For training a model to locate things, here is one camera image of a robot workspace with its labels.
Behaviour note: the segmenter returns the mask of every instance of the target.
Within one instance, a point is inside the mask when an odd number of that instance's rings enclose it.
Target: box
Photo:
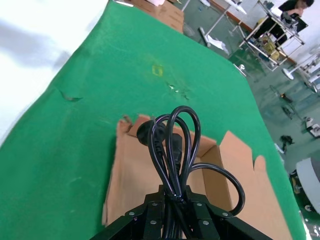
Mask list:
[[[130,3],[160,22],[183,33],[184,12],[169,1],[165,0],[163,5],[160,6],[155,6],[146,0],[131,0]]]
[[[162,185],[148,147],[139,143],[136,137],[138,127],[149,119],[140,115],[135,124],[124,120],[118,122],[114,164],[103,206],[102,222],[105,225],[142,204],[146,194],[158,192]],[[173,132],[183,136],[179,127],[175,126]],[[245,205],[238,218],[274,240],[292,239],[262,156],[258,156],[253,165],[250,147],[228,131],[220,145],[201,136],[195,162],[223,167],[239,180],[245,192]],[[217,172],[193,171],[187,184],[194,193],[206,195],[211,204],[221,209],[230,211],[238,202],[236,188]]]

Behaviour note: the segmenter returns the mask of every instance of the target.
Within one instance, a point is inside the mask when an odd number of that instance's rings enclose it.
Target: person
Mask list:
[[[310,7],[314,3],[314,0],[289,0],[282,4],[279,9],[282,11],[281,20],[285,21],[287,24],[290,24],[291,21],[298,21],[298,18],[301,17],[304,13],[304,10]],[[252,36],[255,40],[259,39],[259,37],[268,32],[275,21],[273,21],[270,17],[260,26],[259,30]],[[276,38],[279,39],[276,41],[276,45],[282,45],[288,38],[284,34],[285,32],[282,30],[281,26],[278,24],[270,31],[270,33]]]

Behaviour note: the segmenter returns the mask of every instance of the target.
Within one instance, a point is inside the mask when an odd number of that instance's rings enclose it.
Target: white wall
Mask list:
[[[107,2],[0,1],[0,146],[87,37]]]
[[[222,7],[226,7],[226,3],[223,0],[214,1]],[[286,0],[272,0],[276,7],[279,7],[285,1]],[[248,13],[255,4],[256,0],[243,0],[241,6]],[[230,12],[251,28],[255,26],[255,24],[260,18],[266,15],[259,6],[257,6],[254,9],[254,11],[250,12],[248,15],[244,15],[232,7],[230,8]],[[305,41],[306,44],[302,46],[297,52],[295,52],[291,57],[298,63],[300,63],[309,56],[309,49],[311,49],[313,46],[317,44],[320,44],[319,16],[320,1],[314,0],[314,4],[310,8],[306,9],[302,16],[303,21],[305,21],[309,25],[299,33],[300,37],[302,38],[302,40]],[[286,43],[286,45],[284,45],[284,50],[287,54],[290,54],[298,46],[296,42],[292,42],[291,40],[289,40],[288,43]]]

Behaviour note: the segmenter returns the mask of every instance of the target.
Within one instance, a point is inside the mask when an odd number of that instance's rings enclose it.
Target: black power cord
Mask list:
[[[191,116],[194,124],[194,140],[191,146],[191,135],[187,124],[178,115],[187,113]],[[165,149],[162,144],[163,139],[163,122],[167,121],[164,130]],[[180,165],[177,167],[177,159],[174,157],[173,147],[173,129],[177,123],[184,135],[184,156],[183,164],[180,172]],[[236,216],[245,205],[245,192],[239,181],[227,170],[210,163],[196,163],[196,159],[201,137],[201,125],[196,112],[188,106],[179,106],[172,111],[171,114],[164,114],[154,120],[149,121],[149,131],[147,137],[147,145],[149,153],[158,172],[163,187],[165,190],[165,216],[162,238],[181,238],[181,230],[185,236],[190,239],[193,237],[193,232],[184,218],[184,192],[187,186],[189,174],[197,169],[210,169],[216,171],[228,178],[235,186],[238,192],[238,203],[236,207],[230,211],[233,216]]]

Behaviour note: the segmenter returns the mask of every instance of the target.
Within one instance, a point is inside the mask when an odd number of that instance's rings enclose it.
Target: yellow stain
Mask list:
[[[152,65],[152,74],[162,77],[164,75],[164,67],[160,65]]]

